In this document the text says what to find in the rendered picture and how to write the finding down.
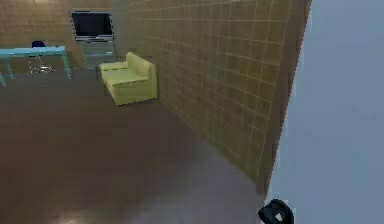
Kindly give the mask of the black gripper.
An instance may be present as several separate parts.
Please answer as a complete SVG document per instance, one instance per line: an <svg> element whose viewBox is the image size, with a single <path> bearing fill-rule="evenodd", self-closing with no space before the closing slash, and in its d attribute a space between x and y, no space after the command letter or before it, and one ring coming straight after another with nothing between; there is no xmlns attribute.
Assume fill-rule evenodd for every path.
<svg viewBox="0 0 384 224"><path fill-rule="evenodd" d="M282 200L272 199L258 211L264 224L294 224L294 215L290 207Z"/></svg>

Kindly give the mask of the black television set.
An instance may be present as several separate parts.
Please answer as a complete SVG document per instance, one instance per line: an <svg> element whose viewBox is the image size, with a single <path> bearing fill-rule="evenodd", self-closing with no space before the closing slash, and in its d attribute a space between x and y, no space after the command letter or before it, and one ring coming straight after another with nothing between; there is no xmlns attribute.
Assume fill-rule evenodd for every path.
<svg viewBox="0 0 384 224"><path fill-rule="evenodd" d="M70 16L77 40L114 38L110 12L72 11Z"/></svg>

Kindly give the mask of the yellow-green sofa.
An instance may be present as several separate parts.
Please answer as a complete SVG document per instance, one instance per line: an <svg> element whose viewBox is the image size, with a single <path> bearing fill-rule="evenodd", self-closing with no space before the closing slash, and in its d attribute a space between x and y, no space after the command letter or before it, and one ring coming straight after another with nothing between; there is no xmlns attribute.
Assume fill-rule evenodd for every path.
<svg viewBox="0 0 384 224"><path fill-rule="evenodd" d="M156 66L128 52L122 62L99 65L101 78L116 105L156 99L158 97Z"/></svg>

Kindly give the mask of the grey glass television stand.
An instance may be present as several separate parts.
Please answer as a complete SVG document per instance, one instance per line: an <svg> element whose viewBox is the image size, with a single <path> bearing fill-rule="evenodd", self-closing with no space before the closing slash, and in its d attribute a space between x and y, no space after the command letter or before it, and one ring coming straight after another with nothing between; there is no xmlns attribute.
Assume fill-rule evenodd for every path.
<svg viewBox="0 0 384 224"><path fill-rule="evenodd" d="M80 39L84 67L96 69L102 63L114 61L114 43L112 39Z"/></svg>

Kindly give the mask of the blue office chair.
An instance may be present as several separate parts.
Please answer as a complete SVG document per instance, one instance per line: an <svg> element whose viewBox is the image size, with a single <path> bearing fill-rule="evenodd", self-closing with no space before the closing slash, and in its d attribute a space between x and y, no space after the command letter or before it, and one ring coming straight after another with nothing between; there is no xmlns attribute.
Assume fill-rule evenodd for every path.
<svg viewBox="0 0 384 224"><path fill-rule="evenodd" d="M45 47L45 43L41 40L35 40L31 43L32 48L35 47ZM41 74L47 75L48 72L54 72L55 70L52 68L51 65L46 64L41 56L29 56L29 70L30 74L33 76L34 74Z"/></svg>

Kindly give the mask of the light blue table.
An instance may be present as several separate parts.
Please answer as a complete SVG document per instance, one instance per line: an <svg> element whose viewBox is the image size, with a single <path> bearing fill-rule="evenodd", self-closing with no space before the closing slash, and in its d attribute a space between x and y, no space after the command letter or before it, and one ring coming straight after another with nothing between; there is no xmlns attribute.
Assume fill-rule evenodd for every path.
<svg viewBox="0 0 384 224"><path fill-rule="evenodd" d="M65 72L68 78L71 78L71 70L69 67L68 57L65 46L49 46L49 47L32 47L32 48L11 48L0 49L0 60L8 71L8 77L14 79L15 76L10 67L10 58L23 58L30 56L60 56L64 65Z"/></svg>

